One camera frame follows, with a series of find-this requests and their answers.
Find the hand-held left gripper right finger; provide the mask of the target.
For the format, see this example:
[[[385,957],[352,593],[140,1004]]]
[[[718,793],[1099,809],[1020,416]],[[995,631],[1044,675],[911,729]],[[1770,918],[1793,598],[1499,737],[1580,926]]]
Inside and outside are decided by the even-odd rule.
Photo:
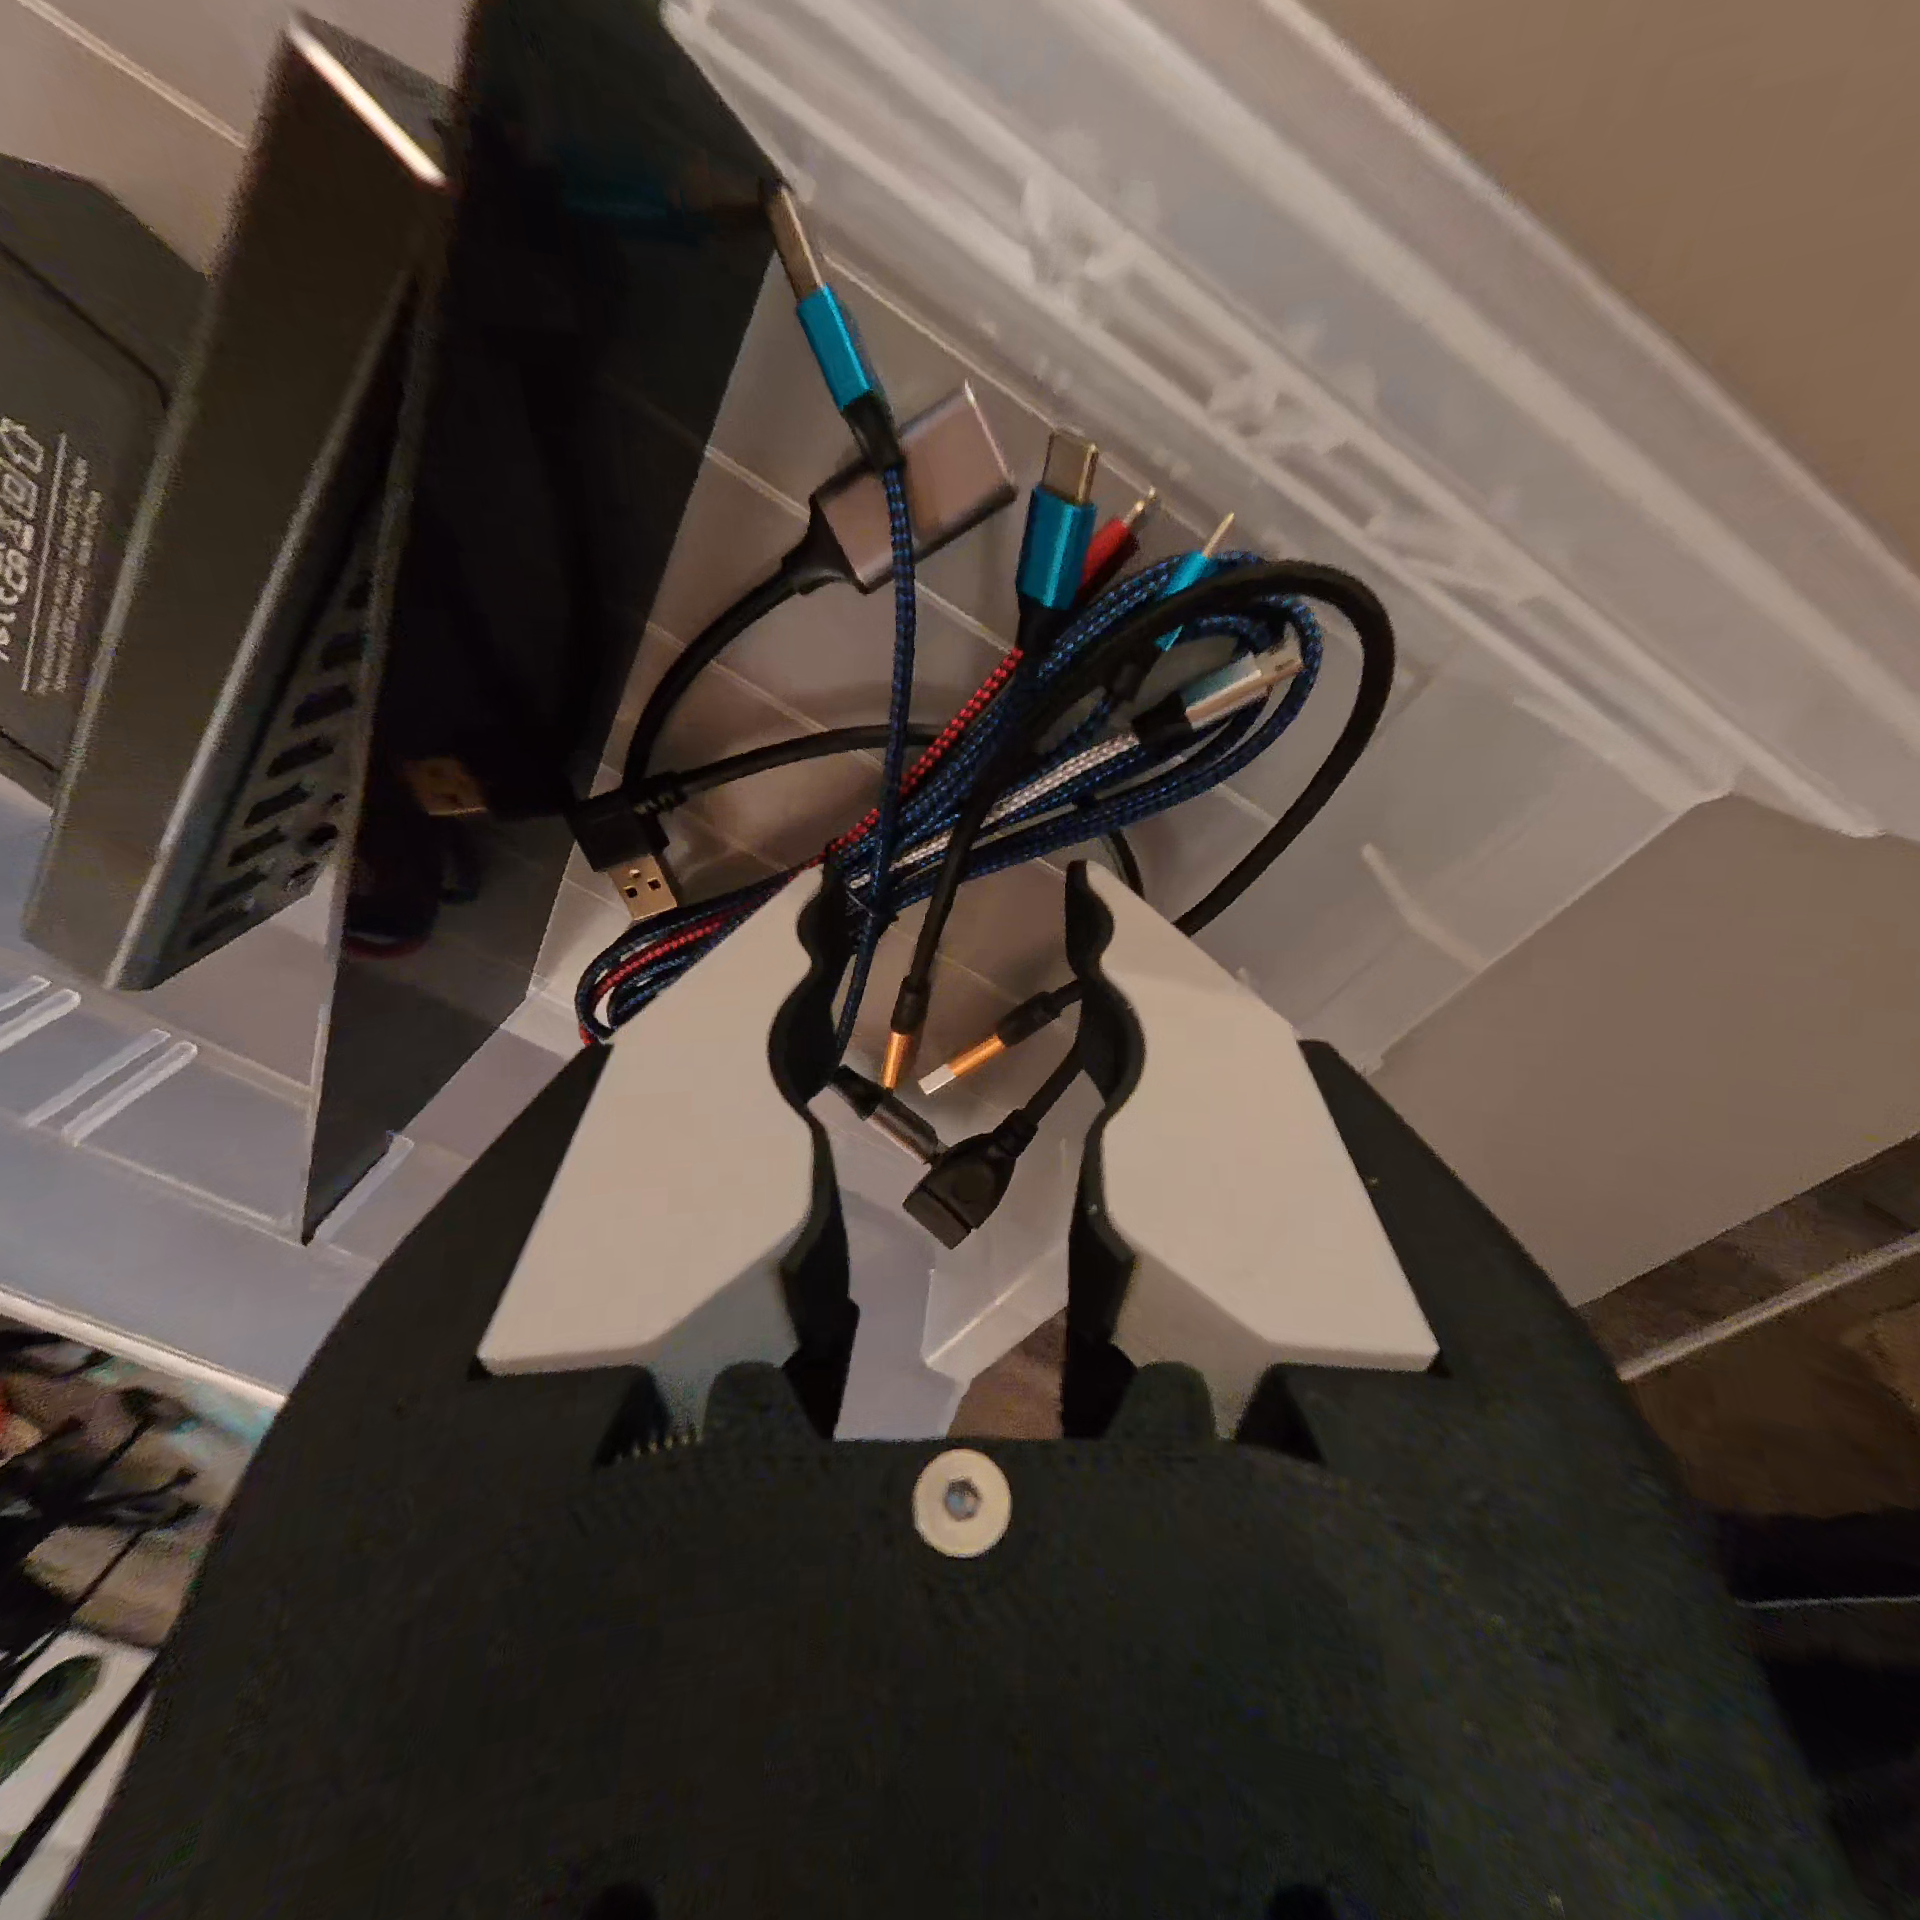
[[[1066,957],[1099,1120],[1066,1243],[1066,1433],[1099,1438],[1162,1357],[1235,1438],[1272,1366],[1421,1378],[1442,1336],[1280,1004],[1069,863]]]

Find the black long USB hub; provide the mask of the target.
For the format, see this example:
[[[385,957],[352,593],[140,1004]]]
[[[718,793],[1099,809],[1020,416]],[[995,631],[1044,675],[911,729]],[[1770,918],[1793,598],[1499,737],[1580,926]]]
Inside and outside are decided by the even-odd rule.
[[[442,78],[291,16],[27,892],[102,995],[204,964],[345,847],[442,125]]]

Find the black bin divider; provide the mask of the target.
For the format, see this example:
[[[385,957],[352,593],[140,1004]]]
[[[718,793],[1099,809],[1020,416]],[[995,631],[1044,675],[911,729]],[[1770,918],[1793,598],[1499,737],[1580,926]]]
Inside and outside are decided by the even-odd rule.
[[[769,278],[660,0],[470,0],[308,1243],[517,1013]]]

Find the clear plastic bin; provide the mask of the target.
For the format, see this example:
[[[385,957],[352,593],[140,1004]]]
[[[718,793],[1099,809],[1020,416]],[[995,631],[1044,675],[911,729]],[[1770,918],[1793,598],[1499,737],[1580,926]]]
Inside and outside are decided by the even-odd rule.
[[[467,0],[11,0],[0,148],[102,184],[208,278],[291,16],[454,116]],[[1379,1072],[1580,1300],[1920,1127],[1909,901],[1832,882],[1844,840],[1920,840],[1920,562],[1313,5],[667,0],[667,31],[789,179],[897,416],[976,397],[1020,488],[1045,425],[1086,432],[1102,515],[1162,488],[1148,562],[1235,515],[1249,551],[1379,586],[1384,737],[1199,942]],[[385,621],[416,397],[411,350]],[[603,781],[833,463],[847,425],[769,261]],[[626,926],[583,859],[517,1013],[308,1243],[357,793],[314,892],[102,995],[27,937],[59,797],[0,781],[14,1321],[275,1400],[576,1048],[576,964]]]

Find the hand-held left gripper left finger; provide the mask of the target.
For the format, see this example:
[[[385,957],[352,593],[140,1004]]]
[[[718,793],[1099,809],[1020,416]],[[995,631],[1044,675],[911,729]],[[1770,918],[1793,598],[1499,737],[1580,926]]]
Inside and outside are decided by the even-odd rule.
[[[788,882],[613,1043],[478,1336],[487,1378],[650,1366],[700,1433],[735,1357],[842,1420],[855,1294],[833,1137],[847,892]]]

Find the dark grey USB hub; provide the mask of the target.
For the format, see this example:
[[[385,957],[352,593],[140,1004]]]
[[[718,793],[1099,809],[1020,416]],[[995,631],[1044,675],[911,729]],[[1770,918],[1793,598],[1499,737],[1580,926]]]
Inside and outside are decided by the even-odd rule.
[[[59,797],[208,278],[102,184],[0,156],[0,779]]]

